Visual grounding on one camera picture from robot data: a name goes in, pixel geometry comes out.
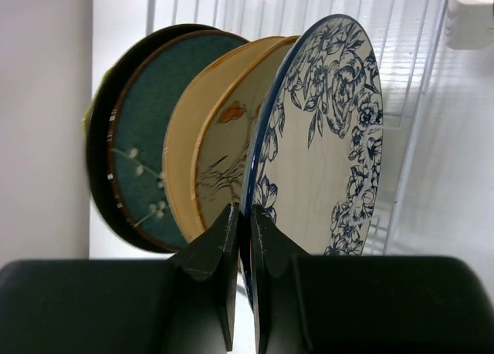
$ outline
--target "teal plate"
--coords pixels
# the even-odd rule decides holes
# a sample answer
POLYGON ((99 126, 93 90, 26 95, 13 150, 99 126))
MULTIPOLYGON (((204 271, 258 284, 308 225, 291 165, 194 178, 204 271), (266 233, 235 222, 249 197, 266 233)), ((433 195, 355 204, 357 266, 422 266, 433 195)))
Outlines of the teal plate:
POLYGON ((137 68, 113 109, 107 153, 117 207, 141 237, 160 248, 177 251, 187 244, 168 207, 161 169, 175 104, 203 68, 245 43, 219 30, 182 35, 137 68))
POLYGON ((141 250, 168 252, 138 234, 117 207, 108 180, 107 137, 110 117, 127 81, 149 55, 181 35, 201 30, 217 29, 201 24, 180 24, 160 29, 140 40, 104 76, 90 111, 86 113, 86 170, 94 204, 102 219, 118 237, 141 250))

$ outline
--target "orange bird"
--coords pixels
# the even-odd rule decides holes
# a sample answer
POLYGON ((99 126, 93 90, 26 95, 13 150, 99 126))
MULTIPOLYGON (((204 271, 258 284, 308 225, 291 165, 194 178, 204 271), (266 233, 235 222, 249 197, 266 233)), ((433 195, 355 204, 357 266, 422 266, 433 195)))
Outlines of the orange bird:
POLYGON ((220 115, 218 122, 220 124, 227 123, 230 120, 237 120, 240 119, 244 115, 245 111, 243 108, 240 107, 240 102, 235 101, 230 105, 228 109, 223 111, 223 113, 220 115))

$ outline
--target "blue and white floral plate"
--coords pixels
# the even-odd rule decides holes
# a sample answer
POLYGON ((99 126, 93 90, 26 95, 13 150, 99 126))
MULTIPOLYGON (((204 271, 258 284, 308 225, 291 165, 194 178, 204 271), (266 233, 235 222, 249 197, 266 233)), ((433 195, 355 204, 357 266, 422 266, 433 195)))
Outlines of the blue and white floral plate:
POLYGON ((331 15, 303 34, 261 108, 241 211, 262 205, 312 254, 360 255, 381 171, 382 96, 360 24, 331 15))

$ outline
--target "blue floral pattern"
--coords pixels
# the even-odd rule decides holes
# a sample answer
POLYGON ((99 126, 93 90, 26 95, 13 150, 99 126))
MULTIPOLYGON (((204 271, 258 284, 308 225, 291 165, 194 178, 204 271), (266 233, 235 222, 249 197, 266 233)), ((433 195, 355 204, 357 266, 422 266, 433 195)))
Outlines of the blue floral pattern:
POLYGON ((278 155, 286 108, 310 115, 308 150, 324 134, 341 140, 349 136, 346 197, 333 205, 330 242, 323 253, 360 255, 381 172, 383 110, 374 51, 357 22, 346 16, 323 22, 299 47, 279 89, 263 136, 253 196, 274 223, 279 188, 265 167, 278 155))

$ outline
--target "white wall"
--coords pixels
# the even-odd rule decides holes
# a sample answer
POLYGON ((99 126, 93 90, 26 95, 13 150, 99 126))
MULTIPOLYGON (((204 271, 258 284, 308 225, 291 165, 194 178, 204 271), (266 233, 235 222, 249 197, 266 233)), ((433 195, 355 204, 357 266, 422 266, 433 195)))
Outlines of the white wall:
POLYGON ((92 0, 0 0, 0 267, 87 257, 92 0))

